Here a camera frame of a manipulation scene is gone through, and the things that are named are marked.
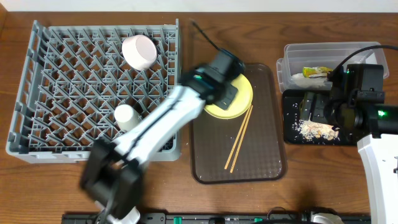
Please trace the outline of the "small white cup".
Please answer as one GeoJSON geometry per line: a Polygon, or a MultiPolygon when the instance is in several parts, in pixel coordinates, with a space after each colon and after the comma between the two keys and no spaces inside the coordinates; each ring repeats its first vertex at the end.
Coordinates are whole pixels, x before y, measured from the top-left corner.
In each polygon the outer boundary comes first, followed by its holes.
{"type": "Polygon", "coordinates": [[[131,131],[141,122],[139,113],[132,106],[127,104],[116,107],[114,118],[120,130],[125,132],[131,131]]]}

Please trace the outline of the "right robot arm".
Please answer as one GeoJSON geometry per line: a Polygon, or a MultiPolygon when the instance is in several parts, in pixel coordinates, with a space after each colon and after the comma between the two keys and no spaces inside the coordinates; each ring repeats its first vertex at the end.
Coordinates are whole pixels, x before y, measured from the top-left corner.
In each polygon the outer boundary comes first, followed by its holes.
{"type": "Polygon", "coordinates": [[[356,143],[372,223],[397,223],[397,107],[385,104],[384,67],[356,63],[328,72],[328,93],[308,91],[300,119],[328,124],[356,143]]]}

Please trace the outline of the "green snack wrapper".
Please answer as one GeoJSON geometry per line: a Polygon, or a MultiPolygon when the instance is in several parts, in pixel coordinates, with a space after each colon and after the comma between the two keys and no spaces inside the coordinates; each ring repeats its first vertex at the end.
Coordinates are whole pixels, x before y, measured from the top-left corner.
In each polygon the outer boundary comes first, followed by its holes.
{"type": "Polygon", "coordinates": [[[303,67],[302,73],[305,78],[320,78],[326,77],[332,71],[328,67],[303,67]]]}

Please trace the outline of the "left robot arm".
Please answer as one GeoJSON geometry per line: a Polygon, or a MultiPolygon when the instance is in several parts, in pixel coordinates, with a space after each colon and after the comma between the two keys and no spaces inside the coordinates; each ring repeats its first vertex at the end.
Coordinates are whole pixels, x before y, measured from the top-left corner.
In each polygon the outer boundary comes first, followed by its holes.
{"type": "Polygon", "coordinates": [[[144,195],[150,159],[206,105],[227,109],[238,92],[232,82],[244,69],[242,60],[220,49],[210,63],[185,72],[168,97],[135,128],[110,142],[93,143],[80,187],[103,206],[99,223],[139,221],[136,207],[144,195]]]}

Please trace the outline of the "white paper napkin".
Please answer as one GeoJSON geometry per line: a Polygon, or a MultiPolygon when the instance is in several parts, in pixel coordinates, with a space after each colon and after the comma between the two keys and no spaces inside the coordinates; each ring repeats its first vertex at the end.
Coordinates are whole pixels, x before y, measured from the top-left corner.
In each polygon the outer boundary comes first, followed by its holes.
{"type": "Polygon", "coordinates": [[[302,73],[292,75],[293,82],[300,88],[311,89],[330,89],[332,83],[326,79],[326,76],[315,75],[314,77],[304,77],[302,73]]]}

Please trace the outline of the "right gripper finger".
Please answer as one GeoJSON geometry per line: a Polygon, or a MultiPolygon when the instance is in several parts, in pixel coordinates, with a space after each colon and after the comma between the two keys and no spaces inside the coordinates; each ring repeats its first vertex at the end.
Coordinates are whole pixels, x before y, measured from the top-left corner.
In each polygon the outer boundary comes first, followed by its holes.
{"type": "Polygon", "coordinates": [[[313,102],[313,93],[306,92],[304,94],[302,102],[299,105],[301,120],[308,121],[310,119],[312,102],[313,102]]]}
{"type": "Polygon", "coordinates": [[[329,103],[329,96],[325,92],[312,93],[310,121],[328,123],[325,116],[325,106],[329,103]]]}

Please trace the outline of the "pink white bowl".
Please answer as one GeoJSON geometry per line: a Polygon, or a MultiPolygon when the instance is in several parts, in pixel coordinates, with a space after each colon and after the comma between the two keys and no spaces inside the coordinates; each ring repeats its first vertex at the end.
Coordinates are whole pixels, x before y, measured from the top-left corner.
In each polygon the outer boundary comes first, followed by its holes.
{"type": "Polygon", "coordinates": [[[134,35],[122,42],[125,61],[135,70],[150,68],[156,61],[157,49],[153,41],[145,35],[134,35]]]}

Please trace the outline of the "rice food scraps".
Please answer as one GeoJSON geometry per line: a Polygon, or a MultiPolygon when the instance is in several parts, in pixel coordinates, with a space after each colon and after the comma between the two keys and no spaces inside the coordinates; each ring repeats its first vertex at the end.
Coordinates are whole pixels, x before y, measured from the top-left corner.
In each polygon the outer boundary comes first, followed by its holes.
{"type": "Polygon", "coordinates": [[[292,125],[292,129],[298,132],[298,136],[307,141],[325,139],[334,140],[338,137],[339,131],[334,131],[331,125],[315,123],[312,121],[298,120],[292,125]]]}

